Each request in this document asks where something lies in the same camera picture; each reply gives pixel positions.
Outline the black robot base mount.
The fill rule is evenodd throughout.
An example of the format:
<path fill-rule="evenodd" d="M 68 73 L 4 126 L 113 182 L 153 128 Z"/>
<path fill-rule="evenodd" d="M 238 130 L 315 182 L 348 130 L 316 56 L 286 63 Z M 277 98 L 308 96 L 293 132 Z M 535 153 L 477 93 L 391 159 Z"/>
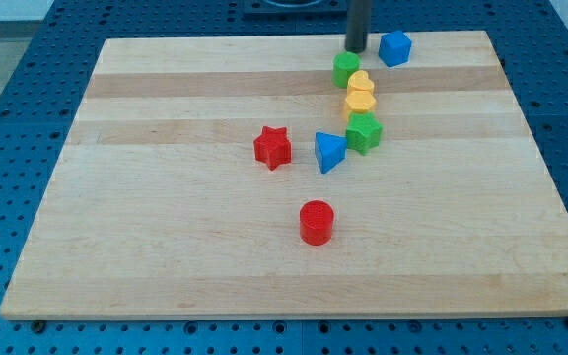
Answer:
<path fill-rule="evenodd" d="M 347 0 L 242 0 L 245 15 L 342 14 L 348 10 Z"/>

